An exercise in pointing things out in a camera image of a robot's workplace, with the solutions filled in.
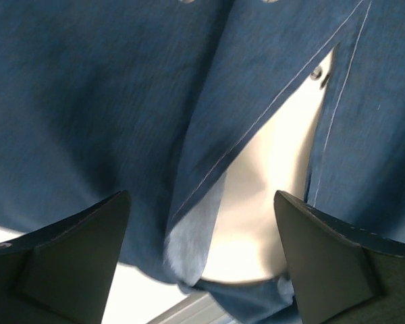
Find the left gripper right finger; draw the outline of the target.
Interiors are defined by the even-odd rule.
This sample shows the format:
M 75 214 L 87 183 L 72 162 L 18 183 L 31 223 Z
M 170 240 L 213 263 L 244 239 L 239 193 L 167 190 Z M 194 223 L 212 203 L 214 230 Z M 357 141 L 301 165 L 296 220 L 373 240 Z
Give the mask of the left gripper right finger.
M 284 191 L 277 227 L 303 323 L 405 323 L 405 244 Z

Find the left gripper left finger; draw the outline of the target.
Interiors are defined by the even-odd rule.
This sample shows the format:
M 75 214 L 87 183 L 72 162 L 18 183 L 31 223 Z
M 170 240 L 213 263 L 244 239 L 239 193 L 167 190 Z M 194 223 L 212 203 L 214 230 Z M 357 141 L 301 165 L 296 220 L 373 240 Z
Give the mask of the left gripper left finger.
M 0 243 L 0 324 L 101 323 L 131 207 L 126 191 Z

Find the blue whale pillowcase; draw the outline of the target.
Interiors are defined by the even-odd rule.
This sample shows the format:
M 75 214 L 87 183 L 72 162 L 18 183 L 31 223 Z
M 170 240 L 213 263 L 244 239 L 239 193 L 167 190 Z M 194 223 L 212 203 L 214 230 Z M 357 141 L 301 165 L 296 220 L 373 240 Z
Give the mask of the blue whale pillowcase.
M 0 227 L 119 191 L 119 261 L 301 323 L 287 192 L 405 245 L 405 1 L 0 1 Z

